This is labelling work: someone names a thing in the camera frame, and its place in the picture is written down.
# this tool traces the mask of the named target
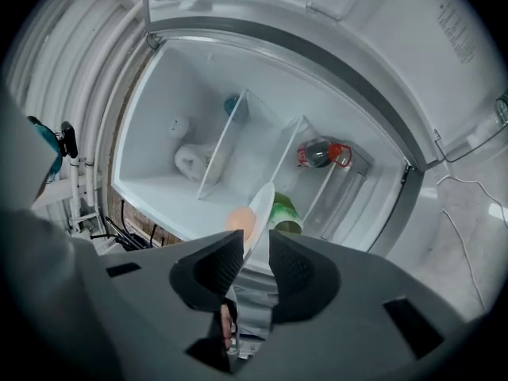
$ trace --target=clear plastic bottle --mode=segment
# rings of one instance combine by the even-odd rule
[[[298,147],[297,160],[301,167],[323,168],[332,162],[347,167],[351,162],[350,147],[340,144],[331,137],[317,137]]]

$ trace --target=white plate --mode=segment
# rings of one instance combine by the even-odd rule
[[[248,205],[256,215],[256,223],[254,223],[252,234],[244,242],[244,264],[252,255],[260,241],[261,234],[268,223],[274,199],[275,187],[272,182],[269,182],[260,189],[251,204]]]

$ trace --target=green object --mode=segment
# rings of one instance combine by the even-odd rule
[[[286,195],[279,192],[275,192],[268,228],[280,232],[302,234],[303,224],[293,203]]]

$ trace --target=refrigerator door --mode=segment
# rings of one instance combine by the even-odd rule
[[[488,142],[508,121],[508,75],[465,0],[144,0],[167,32],[239,33],[331,71],[420,171]]]

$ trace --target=label sticker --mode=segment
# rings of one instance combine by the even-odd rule
[[[470,35],[468,25],[452,2],[439,6],[437,19],[444,34],[452,44],[461,64],[467,64],[475,57],[476,43]]]

